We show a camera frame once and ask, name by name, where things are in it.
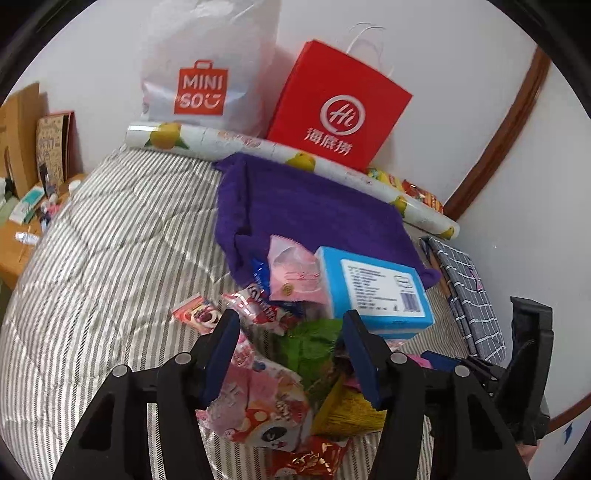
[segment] wooden trim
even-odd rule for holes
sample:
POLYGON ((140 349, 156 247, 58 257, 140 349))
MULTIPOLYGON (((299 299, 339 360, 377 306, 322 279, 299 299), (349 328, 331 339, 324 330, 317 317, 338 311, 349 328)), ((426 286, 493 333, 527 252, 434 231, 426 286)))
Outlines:
POLYGON ((548 428, 548 433, 551 433, 555 430, 558 430, 561 427, 564 427, 567 423, 572 422, 575 418, 581 415, 585 410, 591 408, 591 393, 587 395, 584 399, 582 399, 577 404, 570 407, 567 411, 562 412, 557 417, 554 417, 550 420, 550 427, 548 428))
POLYGON ((515 102, 484 150, 480 160, 472 167, 464 181, 445 204, 443 210, 452 220, 458 220, 495 174, 517 137, 527 123, 535 101, 550 69, 550 58, 537 47, 530 69, 525 75, 515 102))

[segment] product label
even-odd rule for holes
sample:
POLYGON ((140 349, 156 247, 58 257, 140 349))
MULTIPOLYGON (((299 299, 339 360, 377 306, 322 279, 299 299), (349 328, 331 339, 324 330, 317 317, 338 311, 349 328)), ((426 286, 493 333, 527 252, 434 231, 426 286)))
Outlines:
POLYGON ((174 102, 177 115, 223 115, 228 70, 214 69, 210 60, 198 60, 192 69, 180 69, 174 102))
POLYGON ((340 261, 351 300, 360 315, 424 317, 410 274, 343 259, 340 261))

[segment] bed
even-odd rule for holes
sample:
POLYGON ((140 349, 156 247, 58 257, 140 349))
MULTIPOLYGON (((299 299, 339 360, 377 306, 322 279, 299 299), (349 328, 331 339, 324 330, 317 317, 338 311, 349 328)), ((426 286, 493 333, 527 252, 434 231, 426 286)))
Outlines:
MULTIPOLYGON (((87 178, 37 247, 0 332, 0 434, 26 475, 50 479, 109 371, 157 367, 197 339, 170 314, 194 295, 236 291, 213 239, 220 173, 181 155, 122 147, 87 178)), ((405 226, 418 245, 424 232, 405 226)), ((439 285, 436 323, 403 347, 466 357, 439 285)), ((152 474, 164 479, 157 412, 148 410, 152 474)), ((202 429, 216 478, 266 479, 265 451, 202 429)), ((368 477, 379 434, 357 437, 339 479, 368 477)), ((418 476, 427 479, 428 423, 418 476)))

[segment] lemon print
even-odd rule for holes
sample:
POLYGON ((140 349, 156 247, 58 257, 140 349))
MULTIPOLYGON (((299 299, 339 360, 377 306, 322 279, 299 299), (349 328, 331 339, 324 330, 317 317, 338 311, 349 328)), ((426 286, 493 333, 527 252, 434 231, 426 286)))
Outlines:
POLYGON ((444 240, 451 240, 454 233, 456 233, 456 230, 454 227, 451 226, 450 228, 445 230, 445 232, 440 233, 438 236, 440 236, 444 240))
POLYGON ((290 167, 299 168, 300 170, 309 171, 312 173, 316 168, 316 160, 310 154, 304 152, 298 152, 295 157, 290 158, 285 162, 285 165, 290 167))
POLYGON ((398 210, 400 212, 400 215, 402 215, 402 218, 404 218, 404 212, 406 211, 406 207, 408 206, 406 198, 404 198, 401 195, 400 197, 397 197, 396 200, 394 200, 393 202, 390 202, 390 205, 394 205, 396 207, 396 210, 398 210))
POLYGON ((161 124, 150 133, 150 139, 145 147, 156 147, 161 150, 170 150, 180 147, 188 150, 188 146, 181 138, 181 124, 161 124))

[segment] snack package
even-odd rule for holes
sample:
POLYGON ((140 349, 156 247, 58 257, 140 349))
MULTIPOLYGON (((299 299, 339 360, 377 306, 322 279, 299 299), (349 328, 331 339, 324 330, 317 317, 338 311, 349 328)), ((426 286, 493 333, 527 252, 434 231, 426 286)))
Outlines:
POLYGON ((305 318, 305 308, 300 302, 294 301, 271 301, 269 295, 271 293, 271 273, 269 272, 269 264, 267 262, 261 262, 256 258, 251 259, 252 265, 252 276, 255 279, 257 286, 261 291, 262 298, 271 305, 281 307, 282 309, 292 313, 296 317, 305 318))
POLYGON ((291 452, 309 435, 309 409, 300 377, 258 355, 241 333, 220 395, 196 415, 232 442, 291 452))
POLYGON ((443 205, 439 200, 437 200, 437 197, 435 197, 434 194, 417 187, 408 180, 400 180, 398 177, 390 175, 389 173, 375 167, 369 167, 365 173, 369 177, 379 180, 386 185, 390 185, 391 187, 406 193, 409 197, 412 197, 419 202, 423 202, 425 205, 431 207, 439 213, 443 213, 443 205))
POLYGON ((310 437, 297 452, 271 452, 269 474, 321 475, 327 480, 334 478, 345 457, 350 440, 335 442, 322 437, 310 437))
POLYGON ((316 257, 301 244, 271 235, 268 260, 270 300, 327 303, 316 257))
POLYGON ((199 293, 175 305, 172 312, 177 320, 187 323, 202 335, 211 333, 222 317, 217 307, 199 293))
POLYGON ((313 411, 317 411, 337 380, 332 356, 342 320, 300 323, 278 342, 280 362, 296 372, 313 411))
POLYGON ((281 307, 267 303, 258 285, 252 283, 236 293, 225 293, 221 296, 225 308, 238 312, 247 325, 259 325, 277 335, 285 334, 300 319, 286 312, 281 307))
POLYGON ((353 437, 379 432, 386 421, 385 411, 376 411, 362 393, 345 387, 341 375, 312 423, 312 435, 353 437))
POLYGON ((428 192, 427 190, 413 185, 408 180, 402 181, 402 188, 404 193, 406 193, 407 195, 411 196, 414 199, 420 200, 425 205, 431 207, 439 213, 443 213, 443 205, 439 200, 437 200, 437 197, 435 197, 435 195, 431 192, 428 192))
POLYGON ((390 175, 389 173, 384 172, 379 168, 368 167, 365 173, 368 177, 381 181, 386 185, 390 185, 391 187, 394 187, 395 189, 400 190, 401 192, 404 191, 404 188, 402 187, 402 181, 398 177, 390 175))

